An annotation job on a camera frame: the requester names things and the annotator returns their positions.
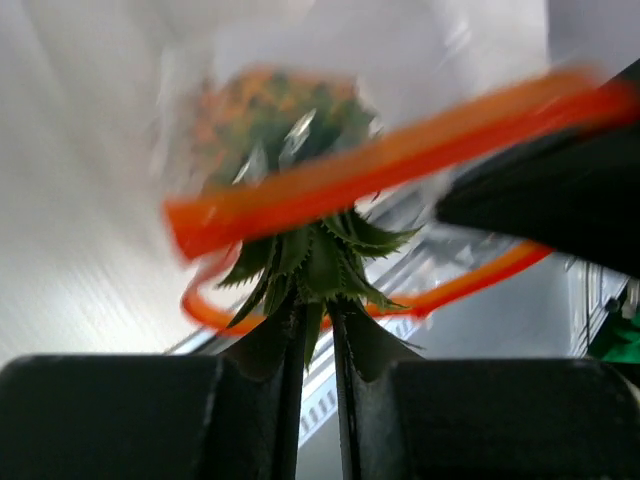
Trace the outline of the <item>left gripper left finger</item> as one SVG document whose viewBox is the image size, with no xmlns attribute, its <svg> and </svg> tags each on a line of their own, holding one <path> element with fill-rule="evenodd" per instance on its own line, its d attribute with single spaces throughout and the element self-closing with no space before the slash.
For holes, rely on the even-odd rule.
<svg viewBox="0 0 640 480">
<path fill-rule="evenodd" d="M 216 355 L 33 355 L 1 372 L 5 479 L 291 479 L 305 312 Z"/>
</svg>

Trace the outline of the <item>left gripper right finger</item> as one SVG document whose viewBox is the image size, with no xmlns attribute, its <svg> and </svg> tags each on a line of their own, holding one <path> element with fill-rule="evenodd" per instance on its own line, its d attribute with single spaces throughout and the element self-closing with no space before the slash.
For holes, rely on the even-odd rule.
<svg viewBox="0 0 640 480">
<path fill-rule="evenodd" d="M 639 399 L 587 359 L 426 360 L 328 306 L 348 479 L 635 479 Z"/>
</svg>

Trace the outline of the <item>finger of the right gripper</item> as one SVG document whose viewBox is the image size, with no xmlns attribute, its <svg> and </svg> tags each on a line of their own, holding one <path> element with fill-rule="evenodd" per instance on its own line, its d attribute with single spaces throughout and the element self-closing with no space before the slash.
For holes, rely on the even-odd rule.
<svg viewBox="0 0 640 480">
<path fill-rule="evenodd" d="M 434 166 L 455 165 L 512 140 L 518 146 L 455 182 L 436 206 L 445 223 L 520 236 L 636 277 L 639 123 L 578 134 L 538 115 L 589 88 L 581 70 L 496 90 L 434 119 Z"/>
</svg>

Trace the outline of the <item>clear zip bag orange zipper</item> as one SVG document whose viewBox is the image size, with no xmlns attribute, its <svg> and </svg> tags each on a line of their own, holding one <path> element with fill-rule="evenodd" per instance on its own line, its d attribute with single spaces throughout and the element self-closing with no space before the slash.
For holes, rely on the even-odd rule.
<svg viewBox="0 0 640 480">
<path fill-rule="evenodd" d="M 199 266 L 182 295 L 183 311 L 212 328 L 184 310 L 185 294 L 194 292 L 205 307 L 218 313 L 233 313 L 244 303 L 251 284 L 219 287 L 215 276 L 245 241 L 349 207 L 359 212 L 366 199 L 405 186 L 424 186 L 422 207 L 430 210 L 449 189 L 458 167 L 519 144 L 512 140 L 455 165 L 435 168 L 435 117 L 479 97 L 556 71 L 581 70 L 589 88 L 535 109 L 538 115 L 559 118 L 550 134 L 558 133 L 560 125 L 591 133 L 639 113 L 639 97 L 630 83 L 604 82 L 594 72 L 573 66 L 510 81 L 467 99 L 459 55 L 459 49 L 445 40 L 434 10 L 406 1 L 377 11 L 343 3 L 289 23 L 240 23 L 168 49 L 161 61 L 156 158 L 169 190 L 164 212 L 173 241 L 186 261 Z M 361 100 L 376 114 L 370 138 L 257 182 L 231 183 L 205 192 L 212 166 L 193 147 L 201 87 L 204 82 L 223 85 L 258 68 L 354 79 Z"/>
</svg>

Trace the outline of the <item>small orange pineapple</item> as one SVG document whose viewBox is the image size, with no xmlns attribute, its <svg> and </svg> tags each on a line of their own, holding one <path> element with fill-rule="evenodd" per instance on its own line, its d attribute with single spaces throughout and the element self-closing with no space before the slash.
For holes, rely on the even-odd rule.
<svg viewBox="0 0 640 480">
<path fill-rule="evenodd" d="M 358 146 L 370 138 L 375 116 L 349 77 L 258 68 L 223 85 L 204 82 L 193 126 L 194 150 L 212 166 L 203 189 L 250 184 Z M 330 308 L 401 309 L 369 282 L 364 260 L 385 258 L 411 238 L 411 231 L 378 227 L 349 207 L 235 248 L 215 276 L 219 287 L 252 285 L 235 312 L 215 312 L 194 292 L 185 294 L 182 305 L 194 319 L 231 334 L 301 308 L 305 355 L 311 356 Z"/>
</svg>

